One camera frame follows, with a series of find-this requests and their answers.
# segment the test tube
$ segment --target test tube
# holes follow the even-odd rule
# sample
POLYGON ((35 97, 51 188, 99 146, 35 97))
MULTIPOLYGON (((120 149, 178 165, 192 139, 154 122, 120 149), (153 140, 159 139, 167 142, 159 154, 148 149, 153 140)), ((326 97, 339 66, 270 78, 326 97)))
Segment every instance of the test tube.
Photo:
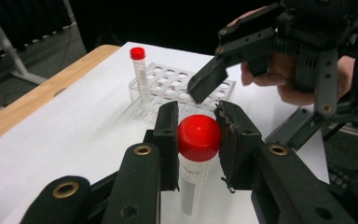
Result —
POLYGON ((141 104, 148 105, 149 92, 147 89, 145 50, 141 47, 135 47, 130 50, 130 55, 133 60, 133 67, 135 69, 141 104))
POLYGON ((191 218, 198 215, 211 160, 219 151, 220 142, 219 125, 211 117, 195 114, 179 124, 181 208, 191 218))

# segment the white tabletop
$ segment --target white tabletop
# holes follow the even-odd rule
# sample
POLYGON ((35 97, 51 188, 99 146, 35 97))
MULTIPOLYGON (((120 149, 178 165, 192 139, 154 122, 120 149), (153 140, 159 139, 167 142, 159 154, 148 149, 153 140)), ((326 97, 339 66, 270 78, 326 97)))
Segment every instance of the white tabletop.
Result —
MULTIPOLYGON (((65 175, 91 184, 117 171, 125 150, 143 141, 146 129, 135 119, 117 122, 131 104, 134 78, 130 49, 145 48, 146 64, 197 72, 212 58, 174 49, 127 43, 67 90, 0 138, 0 223, 19 223, 28 206, 51 181, 65 175)), ((264 137, 296 106, 283 103, 274 87, 241 85, 238 65, 228 68, 236 81, 230 102, 242 107, 264 137)), ((315 175, 327 182, 323 141, 316 133, 299 151, 315 175)), ((257 223, 250 191, 230 194, 214 159, 198 223, 257 223)), ((162 192, 161 223, 184 223, 178 192, 162 192)))

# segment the red screw cap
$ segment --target red screw cap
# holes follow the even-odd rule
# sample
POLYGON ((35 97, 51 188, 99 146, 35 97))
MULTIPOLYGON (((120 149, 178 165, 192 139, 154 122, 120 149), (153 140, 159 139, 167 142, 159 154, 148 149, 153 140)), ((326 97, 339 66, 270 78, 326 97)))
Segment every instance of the red screw cap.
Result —
POLYGON ((130 54, 133 60, 142 60, 145 58, 145 50, 141 47, 132 48, 130 54))
POLYGON ((178 127, 179 152, 191 161, 208 161, 219 151, 221 132, 216 120, 192 115, 178 127))

